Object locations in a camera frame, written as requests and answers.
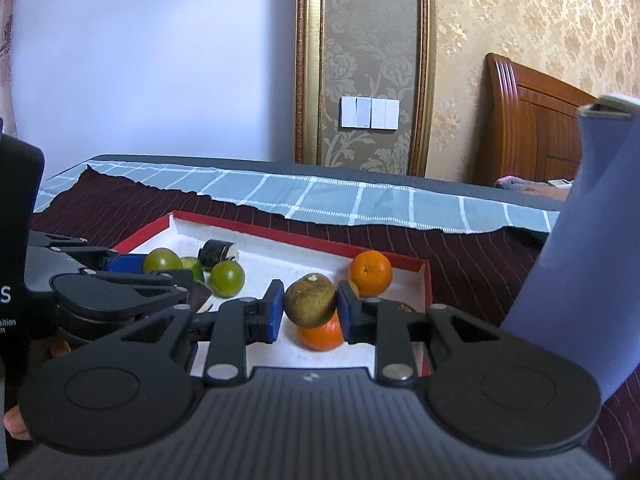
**blue gripper pad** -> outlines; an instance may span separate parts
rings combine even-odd
[[[338,320],[340,320],[340,327],[342,329],[342,336],[345,341],[351,339],[351,313],[349,311],[349,302],[342,293],[338,284]]]
[[[284,285],[278,283],[278,289],[273,296],[273,301],[269,307],[269,331],[268,336],[271,342],[276,341],[280,333],[282,323],[282,313],[284,311]]]
[[[119,254],[107,261],[107,272],[128,272],[129,274],[142,274],[142,265],[146,254]]]

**green lime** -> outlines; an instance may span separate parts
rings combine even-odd
[[[142,272],[152,270],[175,270],[181,269],[182,262],[176,253],[165,247],[158,247],[151,251],[142,264]]]
[[[231,298],[244,287],[244,270],[238,262],[225,260],[211,269],[208,284],[217,295]]]
[[[202,272],[202,264],[195,256],[184,256],[180,258],[183,269],[191,269],[193,279],[196,282],[204,283],[204,273]]]

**striped fabric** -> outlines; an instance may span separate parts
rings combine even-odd
[[[88,170],[50,207],[34,214],[34,229],[114,246],[173,210],[195,212],[306,236],[428,259],[434,300],[499,325],[539,253],[535,240],[503,228],[445,234],[399,226],[339,226],[286,219],[247,205],[161,190]],[[604,405],[588,449],[616,472],[640,454],[640,378],[632,375]]]
[[[371,182],[299,174],[220,170],[178,164],[89,160],[42,183],[36,212],[45,210],[90,167],[126,176],[159,189],[194,191],[220,202],[251,205],[260,211],[305,222],[336,225],[396,225],[484,233],[505,226],[548,233],[558,211]]]

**dark red striped blanket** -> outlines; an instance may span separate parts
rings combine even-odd
[[[431,263],[434,300],[500,325],[532,267],[539,247],[514,230],[477,235],[444,234],[396,226],[332,226],[287,220],[250,206],[217,202],[194,192],[160,190],[124,177],[86,170],[58,195],[32,228],[84,237],[113,247],[173,210],[200,213],[351,245],[418,256]],[[640,454],[638,371],[607,401],[589,450],[616,472]]]

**blue checkered bedsheet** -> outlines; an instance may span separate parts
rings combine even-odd
[[[293,220],[321,224],[388,224],[467,234],[515,226],[548,233],[559,215],[557,211],[389,184],[98,160],[78,164],[44,181],[35,211],[43,211],[58,193],[71,188],[87,166],[159,189],[194,191],[214,200],[247,204]]]

